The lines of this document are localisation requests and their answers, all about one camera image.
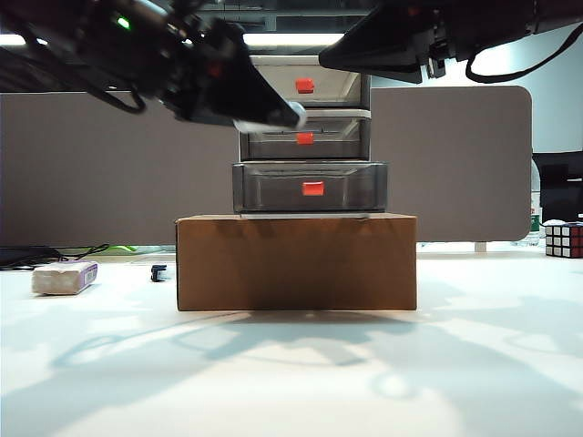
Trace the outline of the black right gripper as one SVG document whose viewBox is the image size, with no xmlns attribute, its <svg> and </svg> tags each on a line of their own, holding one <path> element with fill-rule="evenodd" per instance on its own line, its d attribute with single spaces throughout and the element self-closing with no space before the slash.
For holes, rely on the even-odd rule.
<svg viewBox="0 0 583 437">
<path fill-rule="evenodd" d="M 479 1 L 430 1 L 422 5 L 378 5 L 336 43 L 318 55 L 321 66 L 420 83 L 446 73 L 445 61 L 475 61 L 480 51 L 476 24 Z M 431 17 L 434 36 L 431 39 Z"/>
</svg>

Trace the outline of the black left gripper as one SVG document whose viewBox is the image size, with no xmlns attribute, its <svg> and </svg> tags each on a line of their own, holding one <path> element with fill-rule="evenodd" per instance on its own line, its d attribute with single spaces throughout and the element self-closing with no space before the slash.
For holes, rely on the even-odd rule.
<svg viewBox="0 0 583 437">
<path fill-rule="evenodd" d="M 199 19 L 169 12 L 153 37 L 145 73 L 148 95 L 179 120 L 228 119 L 298 127 L 292 106 L 251 62 L 238 25 L 212 25 L 199 38 Z"/>
</svg>

